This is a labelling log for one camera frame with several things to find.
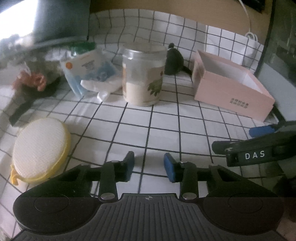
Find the yellow sponge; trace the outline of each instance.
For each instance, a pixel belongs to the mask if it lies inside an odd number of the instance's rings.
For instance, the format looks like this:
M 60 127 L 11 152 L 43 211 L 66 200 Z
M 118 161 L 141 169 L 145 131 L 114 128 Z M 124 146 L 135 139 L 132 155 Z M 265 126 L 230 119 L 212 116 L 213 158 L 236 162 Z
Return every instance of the yellow sponge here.
M 29 123 L 19 134 L 12 153 L 10 180 L 41 182 L 52 176 L 66 160 L 71 136 L 57 119 L 44 118 Z

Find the wet wipes package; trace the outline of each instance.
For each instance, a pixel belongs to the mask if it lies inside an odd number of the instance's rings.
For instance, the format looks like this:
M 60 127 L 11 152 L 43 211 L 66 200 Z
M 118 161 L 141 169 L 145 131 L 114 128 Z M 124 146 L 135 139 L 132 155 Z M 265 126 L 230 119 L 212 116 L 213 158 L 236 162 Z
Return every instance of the wet wipes package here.
M 61 66 L 71 89 L 79 99 L 88 91 L 81 86 L 81 80 L 106 82 L 110 77 L 118 75 L 118 70 L 100 49 L 61 61 Z

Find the open pink box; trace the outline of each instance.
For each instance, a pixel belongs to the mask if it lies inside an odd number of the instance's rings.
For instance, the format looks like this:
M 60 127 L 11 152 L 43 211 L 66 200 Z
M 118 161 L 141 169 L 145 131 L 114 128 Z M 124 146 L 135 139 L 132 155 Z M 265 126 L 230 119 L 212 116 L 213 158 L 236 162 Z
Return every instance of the open pink box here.
M 275 102 L 246 68 L 216 55 L 195 53 L 192 79 L 195 100 L 264 121 Z

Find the brown wooden panel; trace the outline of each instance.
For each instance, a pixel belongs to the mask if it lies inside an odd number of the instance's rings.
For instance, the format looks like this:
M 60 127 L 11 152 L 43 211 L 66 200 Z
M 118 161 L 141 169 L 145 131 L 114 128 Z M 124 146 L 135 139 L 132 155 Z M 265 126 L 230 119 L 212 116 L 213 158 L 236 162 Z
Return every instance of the brown wooden panel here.
M 257 34 L 259 42 L 264 44 L 272 0 L 265 0 L 263 13 L 246 6 L 252 22 L 252 32 Z M 92 0 L 91 12 L 107 9 L 148 9 L 167 12 L 195 20 L 206 25 L 222 28 L 245 35 L 249 30 L 247 16 L 236 0 Z

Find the plastic jar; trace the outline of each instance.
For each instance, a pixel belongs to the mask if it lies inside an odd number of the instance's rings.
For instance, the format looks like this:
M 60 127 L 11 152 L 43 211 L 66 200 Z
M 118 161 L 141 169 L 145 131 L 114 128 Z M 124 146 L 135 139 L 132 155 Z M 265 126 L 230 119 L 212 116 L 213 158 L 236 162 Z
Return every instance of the plastic jar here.
M 123 96 L 136 106 L 159 101 L 167 48 L 163 45 L 132 43 L 124 45 Z

